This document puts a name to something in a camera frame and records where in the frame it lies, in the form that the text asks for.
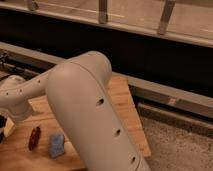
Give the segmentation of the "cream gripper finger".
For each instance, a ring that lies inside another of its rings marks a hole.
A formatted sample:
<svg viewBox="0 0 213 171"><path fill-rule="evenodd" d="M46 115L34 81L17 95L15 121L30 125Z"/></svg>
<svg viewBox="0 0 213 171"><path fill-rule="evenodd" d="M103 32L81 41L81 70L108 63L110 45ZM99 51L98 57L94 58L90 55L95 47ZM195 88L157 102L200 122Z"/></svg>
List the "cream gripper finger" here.
<svg viewBox="0 0 213 171"><path fill-rule="evenodd" d="M14 122L10 118L8 118L6 121L6 125L4 127L4 136L9 137L14 131L14 129L15 129Z"/></svg>

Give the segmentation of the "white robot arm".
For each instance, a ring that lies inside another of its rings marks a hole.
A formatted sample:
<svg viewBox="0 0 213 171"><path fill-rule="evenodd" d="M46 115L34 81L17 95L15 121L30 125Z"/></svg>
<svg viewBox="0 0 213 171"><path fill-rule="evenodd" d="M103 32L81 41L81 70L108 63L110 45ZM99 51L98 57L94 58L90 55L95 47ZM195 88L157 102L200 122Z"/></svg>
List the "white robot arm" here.
<svg viewBox="0 0 213 171"><path fill-rule="evenodd" d="M0 86L0 108L14 122L33 113L29 100L45 95L59 125L88 171L151 171L106 90L108 58L89 51L22 83Z"/></svg>

